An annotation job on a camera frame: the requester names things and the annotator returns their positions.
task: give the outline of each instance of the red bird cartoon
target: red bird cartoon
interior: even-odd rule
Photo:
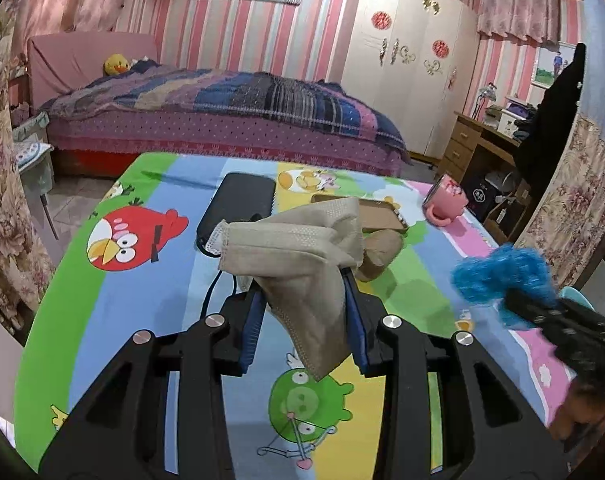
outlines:
[[[129,270],[151,260],[189,224],[170,209],[165,214],[139,205],[116,209],[101,218],[89,235],[87,257],[102,270]]]

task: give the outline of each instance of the blue fuzzy cloth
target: blue fuzzy cloth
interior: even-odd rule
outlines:
[[[515,249],[505,244],[486,258],[465,258],[452,271],[452,285],[471,304],[503,300],[509,288],[519,288],[534,298],[552,304],[557,294],[547,263],[536,250]],[[534,325],[499,304],[503,325],[527,330]]]

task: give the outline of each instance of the plaid blanket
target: plaid blanket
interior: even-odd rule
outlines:
[[[185,70],[139,61],[117,76],[97,79],[85,88],[42,106],[49,116],[82,120],[106,110],[134,112],[209,112],[261,117],[358,137],[406,153],[394,124],[346,95],[337,84],[311,83],[265,72]]]

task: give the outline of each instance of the desk drawer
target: desk drawer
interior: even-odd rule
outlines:
[[[465,176],[465,172],[448,158],[443,158],[440,161],[440,165],[436,171],[436,178],[439,178],[443,173],[448,174],[451,178],[458,182],[458,184],[463,181],[463,177]]]
[[[452,132],[452,139],[457,140],[466,148],[473,150],[476,147],[481,133],[478,130],[470,128],[466,124],[456,123]]]
[[[471,153],[473,152],[469,148],[452,139],[449,141],[444,157],[451,160],[461,170],[465,170],[471,160]]]

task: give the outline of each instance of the blue gripper pad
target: blue gripper pad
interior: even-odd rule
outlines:
[[[360,373],[366,375],[369,371],[369,360],[367,359],[367,333],[363,326],[358,304],[351,284],[346,276],[343,276],[345,284],[345,313],[347,314],[347,340],[353,353],[354,362],[360,368]]]
[[[258,337],[260,336],[260,328],[262,327],[263,317],[265,316],[266,299],[262,290],[257,290],[251,300],[249,313],[245,320],[245,325],[242,329],[242,351],[238,364],[243,374],[247,373],[247,369],[254,362],[256,355],[256,346],[258,345]]]

